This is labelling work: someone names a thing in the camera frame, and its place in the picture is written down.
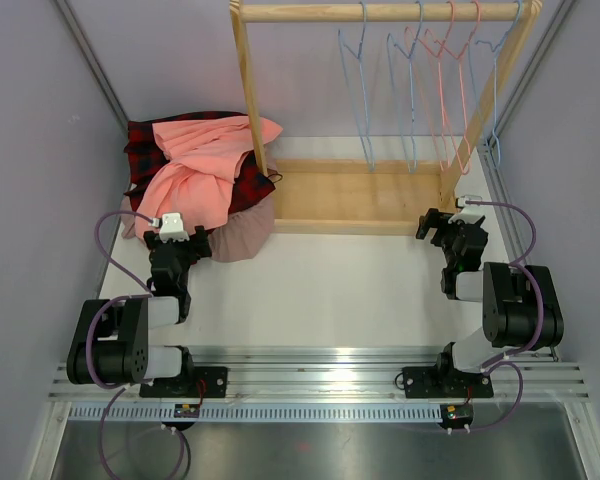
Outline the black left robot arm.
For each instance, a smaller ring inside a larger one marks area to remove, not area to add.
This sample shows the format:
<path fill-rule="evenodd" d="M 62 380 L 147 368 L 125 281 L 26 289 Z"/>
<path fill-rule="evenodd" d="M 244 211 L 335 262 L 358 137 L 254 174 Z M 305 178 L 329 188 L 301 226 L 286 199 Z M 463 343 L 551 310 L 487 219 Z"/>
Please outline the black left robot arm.
<path fill-rule="evenodd" d="M 147 293 L 83 303 L 67 358 L 73 384 L 113 389 L 124 384 L 174 378 L 183 370 L 181 347 L 151 347 L 149 331 L 184 322 L 190 312 L 190 267 L 211 256 L 207 232 L 163 240 L 145 232 L 150 277 Z"/>

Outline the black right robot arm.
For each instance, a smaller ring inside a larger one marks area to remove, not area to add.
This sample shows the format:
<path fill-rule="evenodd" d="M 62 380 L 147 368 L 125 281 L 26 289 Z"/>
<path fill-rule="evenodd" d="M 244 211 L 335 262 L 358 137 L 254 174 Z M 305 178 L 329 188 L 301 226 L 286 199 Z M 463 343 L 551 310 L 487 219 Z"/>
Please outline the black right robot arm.
<path fill-rule="evenodd" d="M 489 235 L 485 217 L 470 208 L 446 213 L 431 208 L 420 217 L 416 238 L 435 233 L 431 244 L 446 260 L 441 290 L 449 300 L 481 306 L 481 326 L 458 342 L 447 344 L 427 368 L 403 369 L 405 390 L 414 398 L 435 393 L 451 397 L 492 395 L 492 368 L 511 357 L 557 346 L 564 321 L 551 273 L 544 266 L 483 262 Z"/>

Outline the mauve pleated skirt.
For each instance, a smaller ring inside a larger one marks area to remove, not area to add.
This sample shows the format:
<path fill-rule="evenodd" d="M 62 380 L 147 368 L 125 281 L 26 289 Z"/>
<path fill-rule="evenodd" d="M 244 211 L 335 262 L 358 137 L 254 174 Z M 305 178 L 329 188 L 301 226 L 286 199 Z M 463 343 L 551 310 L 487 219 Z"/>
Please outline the mauve pleated skirt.
<path fill-rule="evenodd" d="M 228 213 L 246 156 L 246 152 L 230 151 L 182 155 L 168 161 L 150 181 L 135 212 L 155 218 L 178 212 L 189 234 L 203 226 L 217 262 L 255 257 L 273 231 L 274 191 L 253 207 Z"/>

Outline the red black plaid skirt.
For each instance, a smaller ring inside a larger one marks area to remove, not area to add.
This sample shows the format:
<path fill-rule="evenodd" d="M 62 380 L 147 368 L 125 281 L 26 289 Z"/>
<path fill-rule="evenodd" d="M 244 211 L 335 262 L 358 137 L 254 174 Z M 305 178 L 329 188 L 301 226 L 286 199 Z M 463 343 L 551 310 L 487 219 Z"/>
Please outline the red black plaid skirt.
<path fill-rule="evenodd" d="M 163 117 L 143 122 L 128 122 L 128 143 L 124 149 L 127 154 L 130 178 L 133 188 L 125 193 L 131 209 L 137 211 L 150 181 L 157 172 L 168 163 L 162 150 L 155 143 L 153 135 L 154 123 L 189 120 L 217 120 L 239 116 L 234 111 L 202 111 L 191 112 L 171 117 Z M 268 175 L 257 173 L 256 159 L 253 151 L 241 166 L 239 176 L 232 190 L 232 199 L 228 213 L 234 214 L 255 206 L 259 201 L 275 190 L 274 182 Z"/>

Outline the pink fabric garment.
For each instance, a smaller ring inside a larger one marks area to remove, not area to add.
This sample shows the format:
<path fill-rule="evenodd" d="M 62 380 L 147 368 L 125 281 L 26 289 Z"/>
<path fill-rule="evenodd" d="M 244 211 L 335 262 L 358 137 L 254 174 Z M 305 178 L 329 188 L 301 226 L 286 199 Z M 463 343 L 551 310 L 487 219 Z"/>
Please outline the pink fabric garment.
<path fill-rule="evenodd" d="M 275 190 L 256 162 L 249 118 L 193 112 L 128 124 L 131 208 L 148 217 L 177 212 L 193 233 L 225 225 Z"/>

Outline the wooden clothes rack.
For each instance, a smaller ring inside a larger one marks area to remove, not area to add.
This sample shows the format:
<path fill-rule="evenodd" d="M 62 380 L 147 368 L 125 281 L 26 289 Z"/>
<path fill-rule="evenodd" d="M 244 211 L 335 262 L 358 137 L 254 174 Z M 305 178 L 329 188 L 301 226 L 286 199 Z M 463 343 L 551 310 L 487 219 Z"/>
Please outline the wooden clothes rack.
<path fill-rule="evenodd" d="M 534 28 L 542 10 L 540 1 L 522 1 L 523 8 L 517 26 L 505 41 L 498 63 L 498 95 L 517 62 L 520 52 Z M 481 3 L 484 23 L 507 22 L 511 25 L 516 15 L 513 3 Z M 424 5 L 423 24 L 447 23 L 451 20 L 448 1 Z M 472 1 L 455 2 L 455 22 L 476 20 Z M 250 23 L 354 23 L 362 24 L 361 7 L 358 4 L 272 4 L 244 5 L 240 1 L 229 4 L 230 18 L 247 114 L 257 165 L 266 166 L 263 124 L 260 117 L 256 84 L 250 53 L 247 26 Z M 413 4 L 367 5 L 370 23 L 398 23 L 416 30 L 418 6 Z M 493 94 L 491 72 L 488 82 L 478 95 L 478 105 L 485 120 L 492 117 Z M 481 133 L 481 122 L 475 109 L 468 116 L 467 138 L 471 157 L 477 149 Z M 455 146 L 446 136 L 451 156 L 451 167 L 440 169 L 434 150 L 431 155 L 418 154 L 418 169 L 409 174 L 404 161 L 396 159 L 378 160 L 376 170 L 370 173 L 364 160 L 353 158 L 300 158 L 284 159 L 282 168 L 283 185 L 274 195 L 275 230 L 290 234 L 345 234 L 345 235 L 412 235 L 417 230 L 419 217 L 428 208 L 455 208 L 455 188 L 461 175 L 458 160 L 466 161 L 466 154 L 457 157 L 455 148 L 462 144 L 462 134 L 455 135 Z"/>

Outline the aluminium mounting rail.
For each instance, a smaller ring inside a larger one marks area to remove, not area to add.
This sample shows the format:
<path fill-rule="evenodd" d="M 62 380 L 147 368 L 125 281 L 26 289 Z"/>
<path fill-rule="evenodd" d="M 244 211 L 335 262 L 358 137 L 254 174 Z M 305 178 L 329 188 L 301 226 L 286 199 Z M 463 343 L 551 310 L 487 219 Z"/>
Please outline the aluminium mounting rail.
<path fill-rule="evenodd" d="M 194 347 L 198 366 L 228 370 L 226 398 L 235 402 L 389 403 L 401 401 L 397 375 L 405 366 L 436 361 L 436 347 Z M 524 379 L 526 402 L 588 402 L 589 389 L 578 364 L 549 350 L 515 358 L 519 369 L 491 375 L 495 398 L 512 401 Z"/>

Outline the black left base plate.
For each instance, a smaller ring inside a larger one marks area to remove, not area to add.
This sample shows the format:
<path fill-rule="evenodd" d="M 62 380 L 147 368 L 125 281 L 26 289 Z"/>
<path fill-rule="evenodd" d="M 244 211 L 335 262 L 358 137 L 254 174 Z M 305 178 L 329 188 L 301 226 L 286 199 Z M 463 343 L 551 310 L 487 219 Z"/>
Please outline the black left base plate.
<path fill-rule="evenodd" d="M 222 399 L 226 396 L 229 370 L 224 366 L 194 366 L 177 377 L 156 379 L 140 387 L 139 396 L 148 399 L 200 398 Z"/>

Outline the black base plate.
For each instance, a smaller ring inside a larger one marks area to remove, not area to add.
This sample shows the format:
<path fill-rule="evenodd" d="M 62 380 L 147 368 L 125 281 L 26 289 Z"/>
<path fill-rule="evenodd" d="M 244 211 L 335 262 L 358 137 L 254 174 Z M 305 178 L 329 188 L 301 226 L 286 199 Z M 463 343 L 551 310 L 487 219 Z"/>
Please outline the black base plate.
<path fill-rule="evenodd" d="M 224 366 L 194 366 L 177 377 L 156 379 L 140 387 L 139 396 L 148 399 L 200 398 L 222 399 L 226 396 L 229 370 Z"/>
<path fill-rule="evenodd" d="M 491 379 L 480 373 L 454 368 L 441 373 L 436 367 L 404 367 L 402 377 L 408 399 L 489 399 L 494 396 Z"/>

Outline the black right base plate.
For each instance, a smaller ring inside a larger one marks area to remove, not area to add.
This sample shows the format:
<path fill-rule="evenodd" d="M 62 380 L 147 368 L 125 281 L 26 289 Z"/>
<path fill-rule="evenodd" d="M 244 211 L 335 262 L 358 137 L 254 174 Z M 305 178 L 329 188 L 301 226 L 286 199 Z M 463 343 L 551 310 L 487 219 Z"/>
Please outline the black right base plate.
<path fill-rule="evenodd" d="M 441 373 L 436 367 L 404 367 L 402 377 L 408 399 L 489 399 L 494 396 L 491 379 L 480 373 L 454 368 Z"/>

